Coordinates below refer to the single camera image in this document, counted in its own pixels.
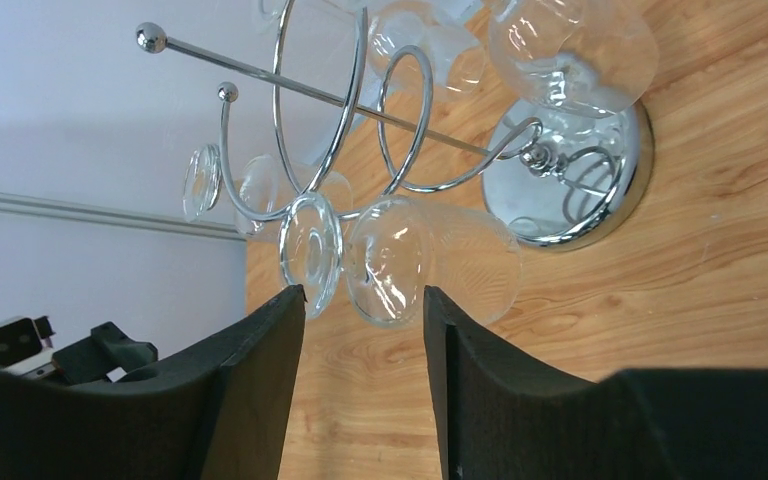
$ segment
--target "metal ball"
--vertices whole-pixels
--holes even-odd
[[[223,102],[231,103],[240,96],[237,86],[231,82],[222,82],[219,84],[219,99]]]
[[[166,32],[156,23],[142,23],[137,27],[137,45],[148,53],[160,53],[166,48]]]

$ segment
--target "wooden surface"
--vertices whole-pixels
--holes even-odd
[[[531,251],[532,281],[491,328],[591,380],[628,366],[768,367],[768,0],[633,0],[661,62],[644,96],[652,181],[598,244]],[[471,22],[485,38],[486,14]],[[434,128],[484,144],[514,96],[485,75]],[[416,99],[388,107],[416,118]],[[408,135],[388,130],[395,158]],[[441,180],[478,158],[428,141],[410,178]],[[337,162],[366,203],[386,184],[372,124]],[[480,182],[436,199],[482,208]],[[247,305],[280,288],[274,245],[249,244]],[[285,479],[439,479],[419,326],[364,324],[341,287],[305,333],[281,469]]]

